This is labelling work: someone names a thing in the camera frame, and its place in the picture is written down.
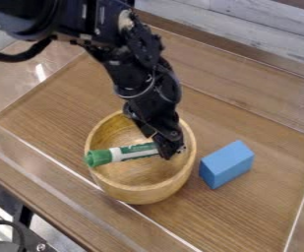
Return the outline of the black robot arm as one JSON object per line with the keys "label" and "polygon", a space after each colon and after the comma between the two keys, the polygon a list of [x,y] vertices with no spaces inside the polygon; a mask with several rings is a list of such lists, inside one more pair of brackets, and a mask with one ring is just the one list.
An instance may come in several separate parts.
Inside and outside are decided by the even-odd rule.
{"label": "black robot arm", "polygon": [[103,65],[122,112],[164,159],[184,146],[176,105],[182,87],[163,58],[162,36],[134,11],[135,0],[0,0],[0,31],[32,46],[16,54],[0,52],[0,62],[36,57],[52,41],[84,49]]}

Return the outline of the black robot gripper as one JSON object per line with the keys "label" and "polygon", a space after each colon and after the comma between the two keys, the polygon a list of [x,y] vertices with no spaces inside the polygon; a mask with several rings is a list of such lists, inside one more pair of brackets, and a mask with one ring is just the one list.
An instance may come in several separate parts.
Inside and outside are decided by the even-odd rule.
{"label": "black robot gripper", "polygon": [[119,9],[106,21],[108,31],[85,46],[103,65],[114,92],[124,100],[123,113],[142,135],[156,146],[160,158],[170,159],[184,146],[176,113],[182,91],[172,67],[162,57],[162,37],[151,32],[130,9]]}

